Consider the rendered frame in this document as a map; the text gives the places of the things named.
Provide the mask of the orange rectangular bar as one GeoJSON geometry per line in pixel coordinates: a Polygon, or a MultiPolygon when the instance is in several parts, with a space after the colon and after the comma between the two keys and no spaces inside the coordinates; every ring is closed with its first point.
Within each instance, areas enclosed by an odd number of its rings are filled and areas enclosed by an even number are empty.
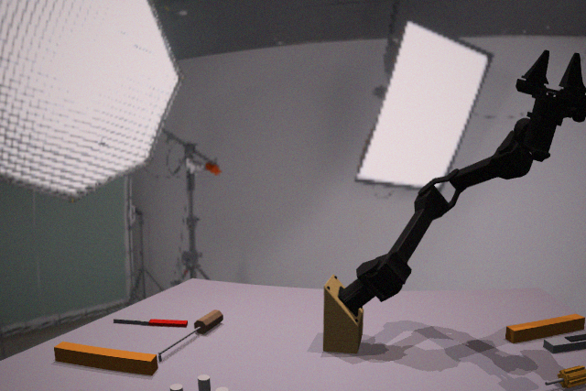
{"type": "Polygon", "coordinates": [[[136,353],[69,342],[54,347],[55,361],[135,373],[153,375],[158,369],[157,355],[136,353]]]}
{"type": "Polygon", "coordinates": [[[505,338],[511,343],[527,342],[553,335],[584,330],[585,318],[579,314],[506,326],[505,338]]]}

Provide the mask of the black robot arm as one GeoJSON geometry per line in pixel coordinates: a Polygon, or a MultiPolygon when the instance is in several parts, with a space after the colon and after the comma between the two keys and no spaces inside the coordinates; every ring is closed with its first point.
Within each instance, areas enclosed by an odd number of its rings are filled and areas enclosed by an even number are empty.
{"type": "Polygon", "coordinates": [[[356,269],[358,278],[345,289],[340,286],[338,299],[355,317],[358,317],[358,309],[373,297],[383,302],[398,294],[411,274],[407,261],[430,224],[452,209],[467,187],[497,177],[520,178],[528,173],[533,160],[542,162],[550,157],[548,151],[555,130],[529,121],[528,118],[518,120],[493,156],[465,168],[456,168],[446,177],[432,179],[419,190],[414,202],[415,213],[389,252],[361,263],[356,269]],[[434,186],[446,181],[455,189],[450,202],[434,186]]]}

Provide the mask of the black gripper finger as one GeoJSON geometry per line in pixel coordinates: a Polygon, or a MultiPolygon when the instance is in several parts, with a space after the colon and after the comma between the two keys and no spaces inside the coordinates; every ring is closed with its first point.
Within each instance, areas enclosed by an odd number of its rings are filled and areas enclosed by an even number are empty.
{"type": "Polygon", "coordinates": [[[570,88],[575,91],[586,92],[586,87],[582,81],[581,75],[581,57],[580,53],[574,53],[570,63],[560,81],[560,87],[570,88]]]}
{"type": "Polygon", "coordinates": [[[548,60],[549,60],[549,51],[544,50],[544,52],[540,55],[537,61],[531,66],[529,71],[523,76],[524,79],[529,79],[531,81],[539,81],[548,84],[548,80],[546,77],[547,74],[547,67],[548,67],[548,60]]]}

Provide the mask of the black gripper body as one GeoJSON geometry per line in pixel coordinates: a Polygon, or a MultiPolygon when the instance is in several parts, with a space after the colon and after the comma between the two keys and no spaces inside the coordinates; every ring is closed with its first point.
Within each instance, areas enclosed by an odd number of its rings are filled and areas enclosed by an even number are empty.
{"type": "Polygon", "coordinates": [[[552,90],[546,88],[544,82],[517,79],[516,89],[519,92],[532,95],[535,98],[532,113],[527,112],[530,124],[556,130],[557,125],[562,125],[559,115],[562,106],[572,106],[586,111],[585,92],[575,91],[570,88],[552,90]],[[548,95],[547,95],[548,93],[548,95]],[[553,95],[556,95],[553,97],[553,95]]]}

